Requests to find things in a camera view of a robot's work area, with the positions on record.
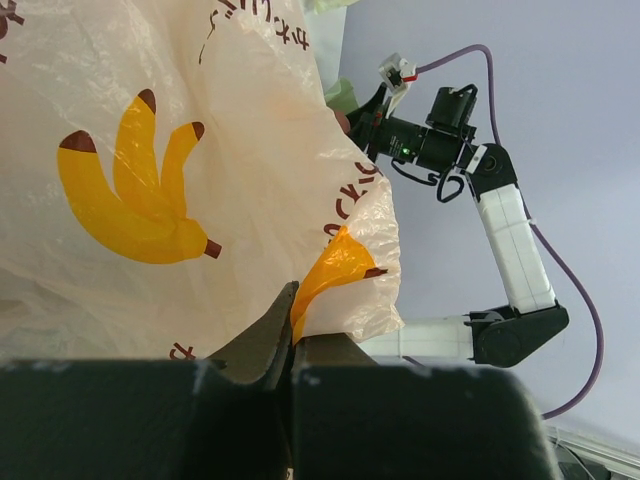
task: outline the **yellow banana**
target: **yellow banana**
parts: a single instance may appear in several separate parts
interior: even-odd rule
[[[204,125],[200,122],[188,123],[177,128],[171,134],[164,155],[161,178],[162,191],[179,217],[187,215],[182,169],[191,150],[200,141],[202,135],[204,135]]]
[[[169,264],[203,254],[217,258],[221,247],[186,218],[184,200],[182,166],[204,126],[190,123],[171,136],[167,188],[158,181],[154,131],[155,99],[144,90],[125,112],[118,132],[113,168],[119,198],[107,183],[91,136],[80,130],[66,137],[58,148],[58,171],[71,210],[93,238],[132,260]],[[176,179],[168,178],[174,174]]]
[[[307,308],[314,298],[332,287],[386,273],[387,270],[376,267],[367,248],[349,234],[346,226],[342,226],[298,288],[291,307],[293,343],[302,338]]]

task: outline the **purple cable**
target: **purple cable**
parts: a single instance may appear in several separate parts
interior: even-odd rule
[[[494,95],[494,75],[493,75],[493,56],[491,55],[491,50],[485,45],[470,45],[466,48],[458,50],[457,52],[453,52],[451,55],[447,55],[446,57],[441,58],[440,60],[436,60],[435,62],[431,62],[427,65],[419,67],[416,69],[416,74],[421,74],[424,72],[428,72],[429,70],[433,70],[434,68],[441,67],[446,63],[449,63],[452,60],[462,57],[467,53],[471,52],[482,52],[487,59],[487,72],[488,72],[488,80],[489,80],[489,115],[491,118],[491,130],[493,132],[493,138],[495,139],[496,144],[501,145],[500,136],[498,135],[498,125],[496,122],[496,104],[495,104],[495,95]],[[529,209],[527,208],[527,204],[524,203],[524,211],[529,220],[532,220],[531,214],[529,213]],[[545,413],[542,417],[545,420],[549,420],[551,418],[555,418],[563,413],[568,412],[573,407],[578,405],[584,398],[589,394],[596,381],[598,380],[598,376],[600,375],[600,370],[602,369],[602,362],[604,360],[604,330],[602,328],[602,321],[600,319],[600,315],[598,314],[598,310],[596,309],[593,300],[589,296],[589,293],[582,285],[582,282],[578,279],[578,277],[573,273],[571,268],[565,263],[562,257],[555,251],[555,249],[551,246],[546,237],[542,234],[542,231],[536,226],[531,224],[531,230],[535,236],[540,240],[542,246],[549,252],[551,257],[555,260],[558,266],[562,269],[562,271],[569,277],[569,280],[575,285],[576,289],[582,296],[582,299],[586,303],[589,308],[589,312],[591,313],[591,318],[593,319],[593,325],[596,330],[596,358],[593,362],[593,368],[591,369],[591,374],[589,378],[585,382],[582,389],[567,403],[558,407],[550,412]]]

